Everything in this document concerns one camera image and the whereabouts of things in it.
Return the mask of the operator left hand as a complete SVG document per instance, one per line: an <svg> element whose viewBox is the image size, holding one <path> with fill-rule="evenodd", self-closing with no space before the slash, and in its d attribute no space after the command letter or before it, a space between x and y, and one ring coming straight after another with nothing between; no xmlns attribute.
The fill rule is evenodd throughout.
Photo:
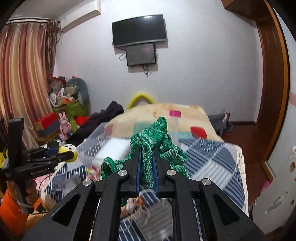
<svg viewBox="0 0 296 241"><path fill-rule="evenodd" d="M7 184L7 188L8 188L10 197L12 198L12 200L15 203L17 203L18 192L16 190L14 181L7 181L6 184ZM25 200L26 200L27 204L29 204L29 205L34 205L39 198L37 190L36 190L36 186L37 186L37 184L34 180L31 181L29 183L29 185L27 186L27 189L26 189L27 196L25 197Z"/></svg>

